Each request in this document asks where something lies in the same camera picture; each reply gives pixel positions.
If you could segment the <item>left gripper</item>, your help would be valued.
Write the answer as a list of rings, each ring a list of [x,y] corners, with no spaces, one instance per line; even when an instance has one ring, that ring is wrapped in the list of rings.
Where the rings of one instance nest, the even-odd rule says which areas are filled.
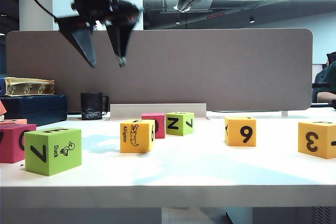
[[[96,54],[92,42],[92,30],[96,21],[111,23],[107,33],[119,67],[127,62],[127,46],[133,26],[141,11],[135,5],[122,0],[74,0],[71,8],[78,15],[57,17],[61,34],[91,66],[96,67]]]

